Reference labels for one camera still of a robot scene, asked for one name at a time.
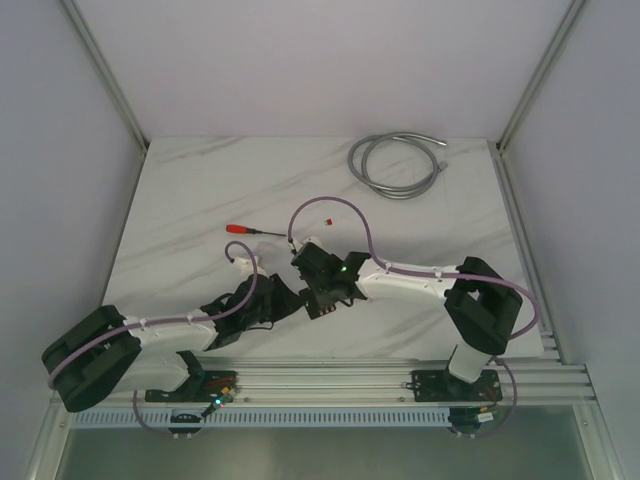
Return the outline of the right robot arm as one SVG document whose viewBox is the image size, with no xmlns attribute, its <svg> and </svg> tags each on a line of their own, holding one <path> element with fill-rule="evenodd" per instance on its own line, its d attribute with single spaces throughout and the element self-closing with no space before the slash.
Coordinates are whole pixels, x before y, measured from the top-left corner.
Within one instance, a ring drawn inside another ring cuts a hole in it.
<svg viewBox="0 0 640 480">
<path fill-rule="evenodd" d="M 444 390 L 456 399 L 475 391 L 485 365 L 506 351 L 523 304 L 516 289 L 476 257 L 459 266 L 424 267 L 365 252 L 341 259 L 307 242 L 291 265 L 307 285 L 300 295 L 312 318 L 357 300 L 440 301 L 461 337 L 443 374 Z"/>
</svg>

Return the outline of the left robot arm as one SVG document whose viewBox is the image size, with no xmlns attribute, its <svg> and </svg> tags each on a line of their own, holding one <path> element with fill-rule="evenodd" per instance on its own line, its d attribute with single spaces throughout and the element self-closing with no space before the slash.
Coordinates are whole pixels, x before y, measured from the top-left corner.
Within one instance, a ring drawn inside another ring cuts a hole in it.
<svg viewBox="0 0 640 480">
<path fill-rule="evenodd" d="M 278 275 L 262 274 L 176 319 L 125 317 L 103 305 L 48 346 L 41 360 L 71 413 L 134 390 L 159 390 L 192 402 L 205 386 L 197 355 L 231 345 L 253 327 L 272 326 L 303 305 Z"/>
</svg>

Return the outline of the black fuse box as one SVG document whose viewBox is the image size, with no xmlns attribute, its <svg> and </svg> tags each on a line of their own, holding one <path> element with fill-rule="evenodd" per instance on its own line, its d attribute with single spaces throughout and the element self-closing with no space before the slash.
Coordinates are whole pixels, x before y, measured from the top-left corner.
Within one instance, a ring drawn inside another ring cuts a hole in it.
<svg viewBox="0 0 640 480">
<path fill-rule="evenodd" d="M 344 297 L 339 291 L 312 288 L 300 290 L 299 296 L 311 320 L 334 312 L 337 304 L 341 303 Z"/>
</svg>

